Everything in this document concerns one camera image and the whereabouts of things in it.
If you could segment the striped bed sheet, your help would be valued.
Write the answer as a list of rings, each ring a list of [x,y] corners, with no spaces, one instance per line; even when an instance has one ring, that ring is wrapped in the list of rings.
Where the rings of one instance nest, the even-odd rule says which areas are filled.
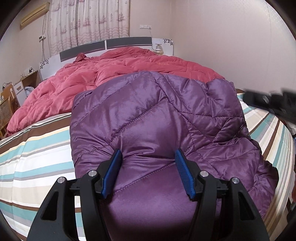
[[[262,156],[278,170],[279,181],[274,198],[263,216],[272,240],[282,229],[280,220],[290,198],[295,172],[295,146],[292,134],[273,114],[245,104],[243,95],[237,94],[250,136],[260,145]],[[88,165],[77,164],[71,156],[71,113],[46,118],[1,142],[1,211],[16,234],[24,240],[46,194],[57,178],[75,178],[78,170],[86,171]],[[131,197],[131,191],[155,184],[155,193],[162,200],[165,182],[176,179],[173,142],[175,128],[165,131],[163,139],[154,138],[158,158],[149,158],[142,166],[143,173],[135,168],[135,157],[127,157],[116,184],[115,196]]]

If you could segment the wooden wicker chair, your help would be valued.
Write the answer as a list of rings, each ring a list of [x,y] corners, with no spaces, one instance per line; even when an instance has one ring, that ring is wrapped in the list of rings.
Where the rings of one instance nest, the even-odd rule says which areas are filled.
[[[1,140],[7,136],[6,128],[18,108],[14,86],[9,84],[1,92]]]

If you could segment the wall air conditioner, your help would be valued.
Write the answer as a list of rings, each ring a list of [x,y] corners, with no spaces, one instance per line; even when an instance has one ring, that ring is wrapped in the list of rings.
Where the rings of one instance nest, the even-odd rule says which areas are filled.
[[[50,10],[50,3],[47,1],[35,8],[33,11],[24,16],[20,21],[20,29],[25,28],[27,25],[38,19],[39,17],[45,15]]]

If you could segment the purple quilted down jacket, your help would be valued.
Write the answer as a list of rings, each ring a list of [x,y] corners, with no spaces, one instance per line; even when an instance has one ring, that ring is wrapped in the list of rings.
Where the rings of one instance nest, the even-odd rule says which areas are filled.
[[[186,239],[196,203],[178,174],[177,149],[216,178],[239,178],[261,216],[279,180],[224,79],[148,71],[113,78],[75,96],[70,139],[77,178],[122,152],[112,197],[101,206],[112,240]]]

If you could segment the wooden bedside desk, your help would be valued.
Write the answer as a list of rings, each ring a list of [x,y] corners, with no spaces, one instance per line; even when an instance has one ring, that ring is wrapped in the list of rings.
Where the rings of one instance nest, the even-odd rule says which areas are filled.
[[[27,99],[27,95],[25,93],[26,87],[36,88],[40,83],[39,72],[33,71],[26,77],[22,77],[20,81],[14,84],[14,91],[16,93],[16,99],[18,101],[19,106],[22,106],[25,100]]]

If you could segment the white grey bed headboard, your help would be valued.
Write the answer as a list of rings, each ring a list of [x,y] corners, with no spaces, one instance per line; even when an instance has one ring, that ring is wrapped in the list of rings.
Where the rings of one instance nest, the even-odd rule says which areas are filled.
[[[163,48],[165,55],[172,56],[174,54],[174,42],[172,39],[152,38],[152,37],[126,37],[108,39],[80,45],[56,54],[45,61],[40,62],[39,69],[41,80],[46,80],[54,76],[58,70],[64,65],[74,62],[77,55],[85,54],[87,57],[100,56],[111,49],[120,47],[140,47],[144,49],[154,50],[157,45]]]

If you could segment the red quilted comforter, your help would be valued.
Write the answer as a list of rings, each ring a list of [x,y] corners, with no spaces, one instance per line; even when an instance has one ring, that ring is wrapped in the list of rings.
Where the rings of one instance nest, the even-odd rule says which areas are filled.
[[[100,56],[79,54],[73,63],[41,82],[13,114],[8,135],[50,116],[71,111],[74,97],[107,81],[139,71],[169,73],[207,83],[222,76],[213,69],[175,56],[157,55],[140,47],[122,47]]]

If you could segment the patterned white curtain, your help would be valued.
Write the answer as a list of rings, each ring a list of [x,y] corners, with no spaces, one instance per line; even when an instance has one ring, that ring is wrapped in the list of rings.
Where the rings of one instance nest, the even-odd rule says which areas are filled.
[[[129,1],[51,1],[50,55],[100,40],[128,37],[129,16]]]

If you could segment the white wall socket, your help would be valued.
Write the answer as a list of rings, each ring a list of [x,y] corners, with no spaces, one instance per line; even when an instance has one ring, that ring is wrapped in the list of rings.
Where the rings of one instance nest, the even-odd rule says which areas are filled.
[[[141,30],[151,30],[152,29],[151,25],[140,25],[139,28]]]

